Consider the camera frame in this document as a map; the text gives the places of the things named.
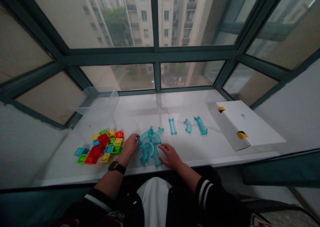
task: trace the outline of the smartwatch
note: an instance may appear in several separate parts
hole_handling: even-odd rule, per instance
[[[127,169],[125,167],[121,166],[118,161],[113,161],[109,165],[108,170],[110,170],[110,171],[116,170],[124,175],[124,173],[126,172]]]

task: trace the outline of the green block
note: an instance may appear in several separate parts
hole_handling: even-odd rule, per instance
[[[86,160],[88,155],[80,155],[77,164],[84,164],[84,161]]]
[[[109,139],[109,142],[107,143],[107,146],[108,145],[113,145],[114,144],[114,142],[115,142],[115,138],[111,138],[111,139]]]
[[[113,155],[120,155],[122,153],[122,146],[120,145],[115,145],[113,146],[113,149],[111,151],[111,154]]]
[[[103,135],[103,134],[106,134],[107,132],[108,132],[107,130],[102,130],[101,132],[99,132],[99,136]]]

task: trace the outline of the white wall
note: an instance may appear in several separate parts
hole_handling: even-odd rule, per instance
[[[0,102],[0,189],[30,187],[67,134]]]
[[[281,154],[319,148],[320,59],[254,111],[287,140]]]

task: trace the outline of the hand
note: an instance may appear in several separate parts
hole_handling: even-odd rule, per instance
[[[183,162],[181,161],[174,147],[172,147],[170,144],[162,144],[161,146],[159,145],[158,147],[167,156],[167,160],[165,160],[163,157],[160,156],[159,157],[160,161],[169,169],[178,171],[178,169],[183,165]]]

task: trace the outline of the glass pane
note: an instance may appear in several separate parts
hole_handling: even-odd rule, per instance
[[[52,59],[0,6],[0,83],[41,67]]]
[[[256,1],[158,0],[159,46],[234,45]]]
[[[234,100],[242,100],[250,106],[277,83],[278,81],[239,63],[223,88]]]
[[[161,88],[212,86],[225,60],[161,63]]]
[[[247,54],[295,69],[320,48],[320,0],[281,0]]]
[[[80,68],[93,86],[116,85],[117,91],[155,89],[152,63]]]
[[[69,105],[81,96],[82,90],[65,72],[60,72],[19,96],[16,101],[65,125],[74,113]]]
[[[71,49],[153,46],[151,0],[35,1]]]

